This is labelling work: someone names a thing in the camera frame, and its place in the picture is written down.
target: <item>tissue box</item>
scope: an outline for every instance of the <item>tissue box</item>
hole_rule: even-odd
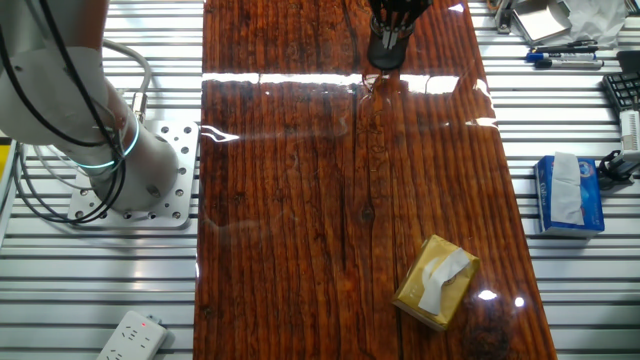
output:
[[[458,249],[459,247],[437,235],[433,235],[429,240],[425,241],[416,260],[409,269],[407,277],[400,284],[398,291],[394,295],[393,304],[436,331],[446,330],[458,305],[460,305],[467,292],[469,283],[480,267],[480,259],[463,251],[464,255],[469,259],[469,264],[440,288],[440,312],[438,314],[430,313],[419,306],[420,299],[425,293],[423,272],[425,267],[431,267],[430,273],[435,274],[445,259]]]
[[[551,187],[554,156],[545,156],[534,167],[540,222],[538,232],[545,235],[593,237],[604,231],[604,214],[598,186],[598,171],[595,161],[578,158],[580,167],[580,195],[584,225],[551,221]]]

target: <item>white power strip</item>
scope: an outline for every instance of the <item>white power strip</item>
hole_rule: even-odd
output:
[[[98,356],[98,360],[151,360],[167,337],[167,329],[129,311]]]
[[[620,113],[620,139],[622,159],[626,162],[640,162],[640,114],[637,111]]]

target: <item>wooden table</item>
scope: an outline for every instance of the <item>wooden table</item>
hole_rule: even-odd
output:
[[[205,4],[194,359],[554,359],[467,4],[384,75],[369,18]],[[390,303],[431,234],[482,261],[446,333]]]

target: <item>glowing blue ring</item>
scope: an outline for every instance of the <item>glowing blue ring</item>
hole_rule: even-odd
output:
[[[136,135],[133,137],[133,141],[131,142],[131,145],[129,145],[129,148],[124,152],[124,157],[129,155],[131,150],[133,150],[133,147],[136,146],[136,143],[138,142],[138,136],[140,135],[140,123],[138,122],[138,120],[135,120],[135,122],[136,122]],[[102,168],[105,168],[105,167],[113,166],[113,164],[115,164],[115,161],[111,160],[108,163],[102,164],[102,165],[82,165],[82,164],[79,164],[77,162],[75,162],[75,163],[78,166],[83,167],[85,169],[102,169]]]

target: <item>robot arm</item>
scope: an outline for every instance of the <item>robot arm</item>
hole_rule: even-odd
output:
[[[90,176],[99,197],[107,196],[114,171],[105,171],[124,157],[127,176],[121,196],[113,204],[119,211],[144,210],[159,202],[171,189],[177,174],[177,158],[171,146],[148,132],[114,87],[102,68],[102,42],[108,1],[65,0],[50,2],[51,15],[69,58],[84,84],[92,113],[73,80],[54,41],[41,2],[0,2],[0,26],[5,37],[11,69],[28,100],[42,118],[81,146],[54,134],[34,117],[15,89],[7,69],[0,68],[0,130],[18,142],[55,145]],[[144,97],[136,96],[142,109]],[[121,153],[114,153],[113,143]]]

